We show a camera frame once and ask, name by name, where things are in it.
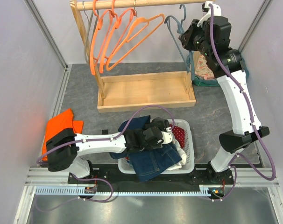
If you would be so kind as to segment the red polka dot skirt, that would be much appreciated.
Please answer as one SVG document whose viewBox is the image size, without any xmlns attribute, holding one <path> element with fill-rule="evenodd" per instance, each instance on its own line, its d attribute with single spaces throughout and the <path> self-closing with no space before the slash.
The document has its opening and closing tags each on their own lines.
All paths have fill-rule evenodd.
<svg viewBox="0 0 283 224">
<path fill-rule="evenodd" d="M 178 141 L 180 147 L 184 149 L 185 147 L 185 130 L 179 126 L 174 126 L 172 133 L 175 136 L 175 139 Z"/>
</svg>

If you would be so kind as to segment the white blouse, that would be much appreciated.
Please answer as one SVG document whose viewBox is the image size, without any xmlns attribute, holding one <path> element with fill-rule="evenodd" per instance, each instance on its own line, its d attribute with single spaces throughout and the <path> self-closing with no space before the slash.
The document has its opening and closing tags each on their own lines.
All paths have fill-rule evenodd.
<svg viewBox="0 0 283 224">
<path fill-rule="evenodd" d="M 181 148 L 179 142 L 177 140 L 173 140 L 173 144 L 178 152 L 178 154 L 180 155 L 181 157 L 181 161 L 172 165 L 171 167 L 169 167 L 167 170 L 168 171 L 172 171 L 172 170 L 179 170 L 181 169 L 185 164 L 186 164 L 186 161 L 187 161 L 187 154 L 186 152 Z"/>
</svg>

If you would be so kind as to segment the dark denim garment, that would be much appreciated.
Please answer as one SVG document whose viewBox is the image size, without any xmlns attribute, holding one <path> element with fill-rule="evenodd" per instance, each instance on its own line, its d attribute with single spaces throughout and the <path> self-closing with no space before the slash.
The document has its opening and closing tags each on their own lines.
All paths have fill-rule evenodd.
<svg viewBox="0 0 283 224">
<path fill-rule="evenodd" d="M 113 159 L 128 157 L 141 182 L 146 182 L 157 177 L 169 167 L 182 160 L 173 143 L 164 144 L 162 148 L 143 150 L 132 154 L 126 152 L 110 153 L 110 156 Z"/>
</svg>

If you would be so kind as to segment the orange hanger of grey garment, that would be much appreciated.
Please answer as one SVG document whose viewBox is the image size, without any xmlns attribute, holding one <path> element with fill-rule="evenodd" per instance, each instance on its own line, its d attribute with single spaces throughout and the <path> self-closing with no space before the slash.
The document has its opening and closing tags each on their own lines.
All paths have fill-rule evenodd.
<svg viewBox="0 0 283 224">
<path fill-rule="evenodd" d="M 110 40 L 111 40 L 115 30 L 121 25 L 122 17 L 129 11 L 130 11 L 129 23 L 126 26 L 125 31 L 121 35 L 120 39 L 118 40 L 118 42 L 117 42 L 116 46 L 114 47 L 113 51 L 111 52 L 111 54 L 108 57 L 106 57 L 106 50 L 108 49 Z M 111 60 L 121 50 L 123 45 L 130 43 L 134 38 L 136 38 L 138 35 L 143 33 L 143 31 L 145 29 L 147 29 L 149 24 L 152 21 L 154 21 L 154 20 L 156 20 L 158 18 L 160 18 L 161 21 L 160 21 L 160 23 L 156 27 L 154 27 L 153 30 L 151 30 L 142 39 L 140 39 L 140 41 L 137 44 L 135 44 L 127 53 L 125 53 L 120 59 L 118 59 L 112 66 L 109 66 L 109 64 L 111 63 Z M 103 55 L 101 56 L 101 60 L 100 60 L 100 64 L 99 64 L 100 72 L 101 73 L 103 72 L 104 67 L 106 67 L 107 71 L 110 71 L 116 65 L 121 63 L 124 58 L 126 58 L 132 51 L 134 51 L 148 37 L 150 37 L 164 23 L 164 20 L 165 20 L 165 15 L 164 14 L 157 14 L 157 15 L 155 15 L 153 17 L 145 18 L 145 17 L 137 17 L 137 12 L 136 12 L 136 10 L 134 8 L 129 8 L 126 11 L 124 11 L 119 16 L 119 18 L 117 19 L 117 21 L 113 25 L 112 30 L 110 31 L 110 33 L 108 35 L 108 39 L 107 39 L 106 44 L 104 46 Z"/>
</svg>

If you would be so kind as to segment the orange hanger of floral skirt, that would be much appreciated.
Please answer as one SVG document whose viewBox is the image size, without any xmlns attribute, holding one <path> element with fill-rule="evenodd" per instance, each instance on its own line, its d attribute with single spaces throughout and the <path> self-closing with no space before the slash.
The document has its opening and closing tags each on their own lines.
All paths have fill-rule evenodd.
<svg viewBox="0 0 283 224">
<path fill-rule="evenodd" d="M 129 16 L 127 25 L 122 25 L 123 18 L 125 16 Z M 124 39 L 124 35 L 127 33 L 127 30 L 129 26 L 131 25 L 133 19 L 136 17 L 136 10 L 133 9 L 132 7 L 126 9 L 121 13 L 121 15 L 116 19 L 116 22 L 114 23 L 113 27 L 111 28 L 111 31 L 108 35 L 108 38 L 105 42 L 103 54 L 100 59 L 99 63 L 99 71 L 100 73 L 103 73 L 104 71 L 104 66 L 109 63 L 109 60 L 112 59 L 113 54 L 115 53 L 117 47 L 120 45 L 121 41 Z M 117 42 L 115 43 L 115 46 L 112 48 L 110 52 L 108 52 L 108 48 L 111 45 L 111 42 L 113 40 L 113 36 L 116 30 L 119 28 L 123 28 L 123 31 L 120 33 Z"/>
</svg>

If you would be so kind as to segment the orange hanger of blouse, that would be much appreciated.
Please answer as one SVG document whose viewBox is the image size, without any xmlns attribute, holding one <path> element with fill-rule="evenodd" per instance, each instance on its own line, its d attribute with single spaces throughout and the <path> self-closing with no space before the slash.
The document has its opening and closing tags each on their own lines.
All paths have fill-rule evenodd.
<svg viewBox="0 0 283 224">
<path fill-rule="evenodd" d="M 96 0 L 93 1 L 93 14 L 96 16 L 98 19 L 96 22 L 96 27 L 93 33 L 92 41 L 91 41 L 91 48 L 90 48 L 90 69 L 91 73 L 95 76 L 96 75 L 96 67 L 98 64 L 98 61 L 100 59 L 100 56 L 102 54 L 104 44 L 107 40 L 109 31 L 112 26 L 112 22 L 115 18 L 115 14 L 111 9 L 107 9 L 101 16 L 99 13 L 96 12 Z M 100 39 L 97 37 L 99 34 L 99 31 L 102 30 L 103 28 L 103 23 L 104 23 L 104 17 L 107 15 L 109 19 L 109 25 L 106 31 L 106 35 L 104 39 L 100 42 Z"/>
</svg>

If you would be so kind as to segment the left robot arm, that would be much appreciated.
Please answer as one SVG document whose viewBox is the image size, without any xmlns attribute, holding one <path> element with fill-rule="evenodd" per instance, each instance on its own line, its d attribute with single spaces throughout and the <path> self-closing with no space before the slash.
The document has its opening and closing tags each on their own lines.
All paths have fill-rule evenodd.
<svg viewBox="0 0 283 224">
<path fill-rule="evenodd" d="M 68 171 L 83 183 L 91 183 L 95 173 L 91 163 L 82 157 L 88 154 L 134 154 L 160 149 L 173 140 L 168 120 L 150 116 L 125 121 L 119 131 L 106 135 L 85 135 L 66 127 L 46 141 L 47 165 L 50 172 Z"/>
</svg>

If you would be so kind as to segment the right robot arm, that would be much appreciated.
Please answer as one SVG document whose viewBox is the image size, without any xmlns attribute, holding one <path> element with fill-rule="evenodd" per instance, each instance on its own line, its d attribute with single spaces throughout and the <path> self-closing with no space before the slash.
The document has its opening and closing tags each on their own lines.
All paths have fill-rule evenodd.
<svg viewBox="0 0 283 224">
<path fill-rule="evenodd" d="M 232 119 L 232 130 L 220 134 L 220 149 L 208 163 L 206 178 L 218 183 L 233 159 L 257 140 L 270 134 L 258 120 L 248 93 L 246 66 L 241 53 L 229 46 L 231 24 L 223 16 L 204 22 L 194 19 L 180 35 L 184 49 L 198 51 L 222 88 Z"/>
</svg>

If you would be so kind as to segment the pink patterned clothes in tub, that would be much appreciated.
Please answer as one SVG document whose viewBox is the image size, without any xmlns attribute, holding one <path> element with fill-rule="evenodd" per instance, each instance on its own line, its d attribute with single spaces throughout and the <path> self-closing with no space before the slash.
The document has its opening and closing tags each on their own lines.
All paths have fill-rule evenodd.
<svg viewBox="0 0 283 224">
<path fill-rule="evenodd" d="M 215 79 L 214 73 L 207 66 L 207 61 L 203 55 L 199 56 L 195 73 L 198 77 L 203 78 L 204 80 L 212 80 Z"/>
</svg>

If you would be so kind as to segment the wooden clothes rack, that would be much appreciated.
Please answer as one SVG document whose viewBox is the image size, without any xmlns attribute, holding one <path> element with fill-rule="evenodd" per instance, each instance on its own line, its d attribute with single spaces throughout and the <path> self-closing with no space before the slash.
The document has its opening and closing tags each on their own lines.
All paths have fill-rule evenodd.
<svg viewBox="0 0 283 224">
<path fill-rule="evenodd" d="M 121 15 L 121 13 L 130 7 L 136 10 L 138 7 L 156 7 L 177 4 L 177 0 L 97 0 L 96 12 L 101 16 L 107 9 L 111 9 L 115 14 L 115 18 L 111 26 L 112 28 L 116 22 L 116 19 Z M 85 1 L 84 6 L 87 15 L 90 16 L 90 14 L 93 12 L 93 0 Z M 70 2 L 70 7 L 84 44 L 88 25 L 87 17 L 84 14 L 84 7 L 82 2 L 76 0 L 72 0 Z M 122 25 L 127 25 L 128 18 L 128 15 L 123 18 Z M 143 31 L 143 33 L 134 38 L 130 43 L 123 45 L 121 50 L 111 60 L 109 66 L 112 66 L 118 59 L 127 53 L 135 44 L 140 41 L 140 39 L 153 30 L 154 27 L 160 23 L 160 21 L 160 18 L 152 21 L 147 29 Z M 101 31 L 99 31 L 97 36 L 100 39 L 100 42 L 106 35 L 108 25 L 109 19 L 106 15 L 104 17 L 103 28 Z M 122 31 L 123 28 L 119 28 L 115 31 L 111 45 L 108 48 L 108 52 L 110 52 L 115 46 L 115 43 L 117 42 Z M 148 52 L 153 52 L 154 48 L 148 43 L 148 39 L 150 37 L 148 37 L 127 57 L 133 55 L 134 53 L 140 53 L 142 47 L 145 47 Z M 104 67 L 103 73 L 100 73 L 100 59 L 96 67 L 96 75 L 94 76 L 98 86 L 97 109 L 99 112 L 133 111 L 146 105 L 161 105 L 167 108 L 190 107 L 194 106 L 196 103 L 192 87 L 191 74 L 187 74 L 186 71 L 141 73 L 132 75 L 123 75 L 118 73 L 114 76 L 104 76 L 104 72 L 112 71 L 123 61 L 110 71 L 107 71 L 106 67 Z"/>
</svg>

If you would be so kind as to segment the green laundry tub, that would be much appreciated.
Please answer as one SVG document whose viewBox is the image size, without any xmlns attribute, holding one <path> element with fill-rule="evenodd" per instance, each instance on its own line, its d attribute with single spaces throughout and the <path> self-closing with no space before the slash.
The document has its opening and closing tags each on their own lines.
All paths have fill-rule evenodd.
<svg viewBox="0 0 283 224">
<path fill-rule="evenodd" d="M 184 63 L 186 66 L 187 74 L 191 74 L 191 81 L 195 83 L 197 86 L 219 86 L 216 78 L 221 76 L 227 76 L 227 73 L 222 69 L 222 67 L 218 64 L 218 61 L 213 56 L 212 69 L 208 66 L 210 63 L 210 59 L 206 58 L 206 66 L 209 69 L 209 72 L 206 72 L 205 69 L 200 69 L 204 74 L 200 75 L 199 72 L 196 72 L 196 66 L 198 62 L 195 62 L 195 53 L 196 51 L 189 51 L 189 54 L 186 58 L 183 57 Z M 249 72 L 246 68 L 245 61 L 243 60 L 241 53 L 236 49 L 230 49 L 225 54 L 221 54 L 219 56 L 222 64 L 226 68 L 227 71 L 233 75 L 234 72 L 242 71 L 245 72 L 245 77 L 249 77 Z"/>
</svg>

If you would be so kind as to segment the white plastic laundry basket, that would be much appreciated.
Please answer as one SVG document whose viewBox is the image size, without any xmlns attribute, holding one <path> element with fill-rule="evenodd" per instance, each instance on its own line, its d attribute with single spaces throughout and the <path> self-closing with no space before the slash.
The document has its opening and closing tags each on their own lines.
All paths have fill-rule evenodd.
<svg viewBox="0 0 283 224">
<path fill-rule="evenodd" d="M 185 151 L 187 158 L 186 163 L 180 169 L 166 170 L 162 172 L 162 175 L 178 175 L 190 173 L 195 167 L 195 155 L 192 141 L 192 133 L 190 125 L 186 120 L 174 119 L 175 127 L 184 129 L 184 144 L 180 144 L 181 148 Z M 133 166 L 129 163 L 126 158 L 118 159 L 118 168 L 124 174 L 135 174 Z"/>
</svg>

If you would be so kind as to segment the orange cloth on floor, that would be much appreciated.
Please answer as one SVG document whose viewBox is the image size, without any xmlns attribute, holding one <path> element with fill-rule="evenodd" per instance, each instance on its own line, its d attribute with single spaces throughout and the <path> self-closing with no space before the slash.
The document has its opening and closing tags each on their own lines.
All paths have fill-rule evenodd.
<svg viewBox="0 0 283 224">
<path fill-rule="evenodd" d="M 56 134 L 66 128 L 72 128 L 74 133 L 82 133 L 84 122 L 82 120 L 74 120 L 74 114 L 71 108 L 51 118 L 46 126 L 46 133 L 42 146 L 42 154 L 47 152 L 46 143 Z"/>
</svg>

